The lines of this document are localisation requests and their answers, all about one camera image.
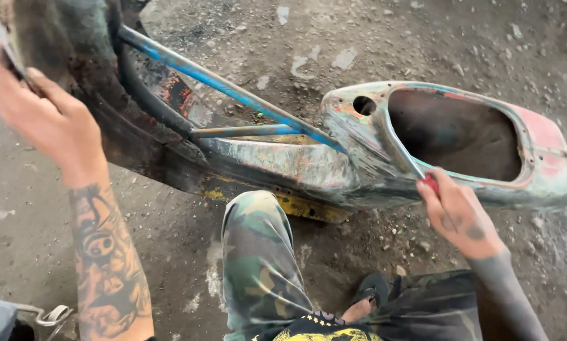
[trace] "black sandal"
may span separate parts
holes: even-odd
[[[388,302],[389,291],[386,276],[380,271],[372,272],[359,285],[357,293],[351,300],[351,306],[360,300],[373,297],[376,300],[376,308],[380,308]]]

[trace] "dirty ground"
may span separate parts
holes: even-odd
[[[561,0],[156,0],[143,22],[160,43],[317,126],[330,89],[419,80],[527,107],[556,121],[567,139]],[[249,114],[194,86],[214,107]],[[115,166],[111,176],[151,284],[159,339],[221,338],[224,204]],[[490,213],[549,337],[567,340],[567,208]],[[75,305],[70,221],[59,171],[0,120],[1,298]],[[362,212],[341,225],[291,223],[308,296],[332,313],[346,308],[373,269],[391,275],[466,266],[419,206]]]

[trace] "hand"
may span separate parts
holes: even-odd
[[[61,167],[67,186],[96,181],[91,177],[107,164],[100,129],[88,108],[40,71],[28,69],[30,81],[45,95],[38,97],[7,69],[2,53],[0,47],[0,116]]]
[[[437,232],[467,259],[484,259],[507,250],[472,188],[459,186],[441,168],[428,174],[439,185],[439,196],[423,182],[418,182],[416,188]]]

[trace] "red screwdriver handle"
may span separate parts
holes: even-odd
[[[435,194],[437,194],[437,196],[439,196],[439,185],[437,184],[437,182],[435,181],[435,179],[431,175],[427,174],[424,177],[424,179],[421,180],[421,182],[424,182],[427,186],[432,188],[432,190],[435,191]]]

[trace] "yellow graphic shirt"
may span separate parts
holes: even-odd
[[[252,341],[263,341],[257,335]],[[384,341],[368,326],[347,325],[344,320],[324,312],[315,312],[292,322],[272,341]]]

